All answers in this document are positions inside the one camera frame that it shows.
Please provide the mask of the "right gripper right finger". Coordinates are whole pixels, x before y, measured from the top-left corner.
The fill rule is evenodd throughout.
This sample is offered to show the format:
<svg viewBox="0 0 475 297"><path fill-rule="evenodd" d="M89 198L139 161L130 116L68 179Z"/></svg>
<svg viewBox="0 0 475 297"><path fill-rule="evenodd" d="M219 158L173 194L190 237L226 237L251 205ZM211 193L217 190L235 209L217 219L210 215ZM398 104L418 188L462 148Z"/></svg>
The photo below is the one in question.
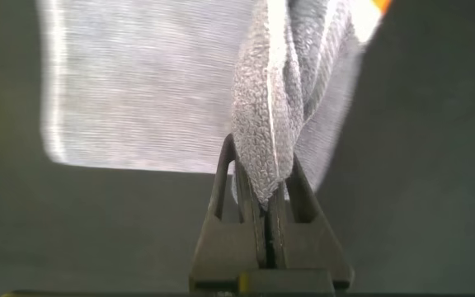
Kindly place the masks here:
<svg viewBox="0 0 475 297"><path fill-rule="evenodd" d="M353 269L297 158L270 198L268 213L277 268L324 269L334 289L350 287Z"/></svg>

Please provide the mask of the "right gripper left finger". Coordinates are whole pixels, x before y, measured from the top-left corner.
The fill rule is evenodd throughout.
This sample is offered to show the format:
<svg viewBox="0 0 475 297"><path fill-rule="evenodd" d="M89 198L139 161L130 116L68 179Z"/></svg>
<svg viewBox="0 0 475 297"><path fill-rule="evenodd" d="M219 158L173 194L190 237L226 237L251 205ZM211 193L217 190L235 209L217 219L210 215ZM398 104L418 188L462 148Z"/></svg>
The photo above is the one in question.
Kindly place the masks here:
<svg viewBox="0 0 475 297"><path fill-rule="evenodd" d="M239 221L223 222L228 167L236 172ZM205 220L190 270L192 290L243 290L241 278L266 266L264 219L246 171L229 134L219 155Z"/></svg>

